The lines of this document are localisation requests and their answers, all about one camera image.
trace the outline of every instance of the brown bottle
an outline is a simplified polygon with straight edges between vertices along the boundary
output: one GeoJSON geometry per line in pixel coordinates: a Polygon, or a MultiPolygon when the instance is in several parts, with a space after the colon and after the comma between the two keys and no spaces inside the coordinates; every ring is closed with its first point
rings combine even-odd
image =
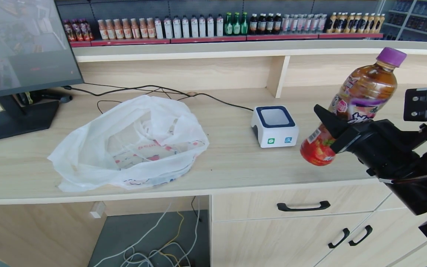
{"type": "MultiPolygon", "coordinates": [[[[329,111],[349,123],[360,123],[375,117],[378,110],[393,96],[397,81],[393,70],[401,65],[406,54],[385,47],[373,65],[354,70],[334,96],[329,111]]],[[[321,123],[301,144],[301,155],[308,162],[325,166],[335,157],[330,145],[335,142],[321,123]]]]}

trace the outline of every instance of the purple bottle cap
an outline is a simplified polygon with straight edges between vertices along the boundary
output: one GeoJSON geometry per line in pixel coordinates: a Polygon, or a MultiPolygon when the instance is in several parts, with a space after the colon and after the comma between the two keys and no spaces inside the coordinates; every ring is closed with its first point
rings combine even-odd
{"type": "Polygon", "coordinates": [[[399,67],[406,59],[407,54],[391,47],[385,47],[377,56],[377,60],[399,67]]]}

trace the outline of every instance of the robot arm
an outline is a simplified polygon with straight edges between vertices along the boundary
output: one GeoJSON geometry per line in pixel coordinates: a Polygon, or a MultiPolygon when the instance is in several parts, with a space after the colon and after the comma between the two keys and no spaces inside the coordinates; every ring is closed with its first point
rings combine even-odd
{"type": "MultiPolygon", "coordinates": [[[[427,125],[419,131],[401,131],[389,120],[348,124],[320,105],[314,112],[336,141],[336,153],[351,152],[377,176],[415,215],[427,212],[427,152],[421,157],[413,150],[427,141],[427,125]]],[[[427,88],[408,89],[405,121],[427,121],[427,88]]],[[[420,230],[427,237],[427,222],[420,230]]]]}

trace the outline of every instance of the printed plastic bag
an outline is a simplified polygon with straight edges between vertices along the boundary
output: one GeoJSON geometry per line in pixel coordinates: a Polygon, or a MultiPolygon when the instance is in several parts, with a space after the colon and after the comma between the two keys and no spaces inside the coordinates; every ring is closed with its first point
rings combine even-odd
{"type": "Polygon", "coordinates": [[[136,189],[185,174],[208,145],[184,103],[139,96],[71,132],[48,159],[64,178],[62,191],[104,184],[136,189]]]}

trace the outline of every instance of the black drawer handle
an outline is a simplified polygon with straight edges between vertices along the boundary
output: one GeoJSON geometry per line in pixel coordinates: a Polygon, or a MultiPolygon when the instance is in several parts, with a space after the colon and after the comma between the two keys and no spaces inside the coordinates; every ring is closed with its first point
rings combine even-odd
{"type": "Polygon", "coordinates": [[[339,243],[337,243],[337,245],[334,245],[331,243],[328,244],[329,248],[336,248],[338,245],[340,245],[340,243],[342,243],[347,237],[349,237],[350,235],[350,231],[349,229],[345,228],[344,230],[342,230],[344,232],[344,237],[339,241],[339,243]]]}
{"type": "Polygon", "coordinates": [[[371,234],[371,232],[373,231],[373,228],[370,225],[367,225],[367,226],[365,226],[365,230],[367,231],[367,233],[365,234],[365,236],[361,240],[359,240],[357,243],[355,243],[353,240],[350,240],[349,245],[354,247],[354,246],[360,244],[360,242],[365,240],[365,238],[367,238],[367,236],[369,236],[371,234]]]}
{"type": "Polygon", "coordinates": [[[285,203],[278,203],[276,204],[278,206],[278,210],[280,211],[320,211],[325,210],[326,208],[329,208],[331,204],[328,201],[321,201],[319,202],[321,205],[317,208],[288,208],[285,203]]]}

